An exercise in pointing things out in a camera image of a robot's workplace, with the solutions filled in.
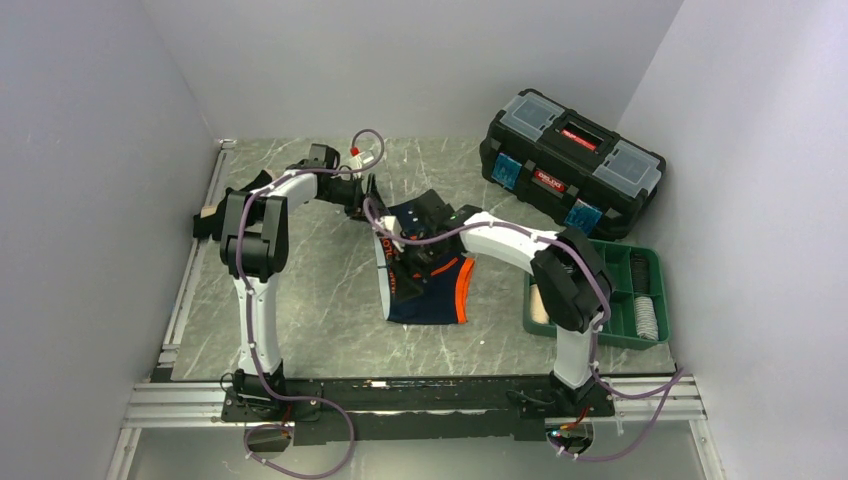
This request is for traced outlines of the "dark navy orange clothes pile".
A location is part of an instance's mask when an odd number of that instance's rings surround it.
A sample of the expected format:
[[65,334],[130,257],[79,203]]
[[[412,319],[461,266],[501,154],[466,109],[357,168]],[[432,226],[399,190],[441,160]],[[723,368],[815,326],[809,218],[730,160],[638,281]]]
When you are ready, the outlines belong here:
[[[387,215],[396,216],[402,227],[401,236],[411,240],[432,238],[460,225],[460,218],[452,206],[428,192],[413,200],[394,206],[386,206]],[[436,275],[425,286],[424,293],[416,298],[398,302],[390,281],[390,240],[380,233],[375,234],[375,256],[377,279],[382,311],[389,322],[407,325],[451,325],[467,321],[466,300],[475,261],[464,253],[453,257],[438,268]]]

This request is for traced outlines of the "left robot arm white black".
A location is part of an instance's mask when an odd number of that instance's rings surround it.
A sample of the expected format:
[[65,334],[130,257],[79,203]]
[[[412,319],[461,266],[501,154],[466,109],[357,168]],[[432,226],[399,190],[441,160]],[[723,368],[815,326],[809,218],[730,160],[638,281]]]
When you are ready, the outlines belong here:
[[349,160],[334,148],[313,144],[306,158],[267,185],[234,191],[225,202],[219,252],[236,287],[240,316],[239,363],[233,391],[264,420],[279,417],[294,396],[287,394],[277,335],[276,289],[289,256],[289,216],[313,200],[360,209],[364,172],[385,155],[351,145]]

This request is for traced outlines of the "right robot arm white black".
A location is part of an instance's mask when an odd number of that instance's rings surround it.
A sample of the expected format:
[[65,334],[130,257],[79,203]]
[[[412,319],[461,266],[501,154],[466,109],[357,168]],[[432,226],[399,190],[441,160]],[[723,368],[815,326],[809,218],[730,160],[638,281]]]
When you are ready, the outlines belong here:
[[598,389],[590,358],[593,332],[608,311],[614,286],[583,233],[524,227],[473,205],[455,209],[433,190],[378,212],[376,250],[388,321],[462,324],[474,258],[489,256],[517,267],[533,277],[556,330],[553,406],[574,415],[588,404]]

